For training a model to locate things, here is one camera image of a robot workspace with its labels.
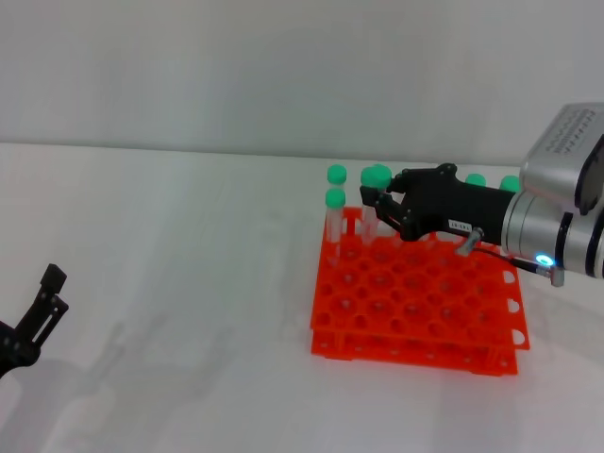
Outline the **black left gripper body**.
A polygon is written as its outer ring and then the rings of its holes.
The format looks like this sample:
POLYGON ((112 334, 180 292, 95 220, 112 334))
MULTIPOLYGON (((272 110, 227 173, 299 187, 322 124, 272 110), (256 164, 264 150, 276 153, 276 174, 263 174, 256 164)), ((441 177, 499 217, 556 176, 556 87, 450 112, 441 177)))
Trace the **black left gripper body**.
POLYGON ((0 378, 15 368, 32 366, 40 357, 41 348, 33 342, 34 331, 17 329, 1 323, 0 378))

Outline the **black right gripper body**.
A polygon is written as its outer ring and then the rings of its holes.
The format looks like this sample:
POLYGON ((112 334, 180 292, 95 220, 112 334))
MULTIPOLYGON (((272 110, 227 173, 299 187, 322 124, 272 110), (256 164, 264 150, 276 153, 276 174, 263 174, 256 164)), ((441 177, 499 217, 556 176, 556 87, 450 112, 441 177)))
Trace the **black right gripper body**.
POLYGON ((431 232, 463 237, 473 228, 483 231, 482 240, 501 244, 503 221, 514 193, 467 184, 457 179, 457 166, 406 169, 398 175, 401 238, 417 241, 431 232))

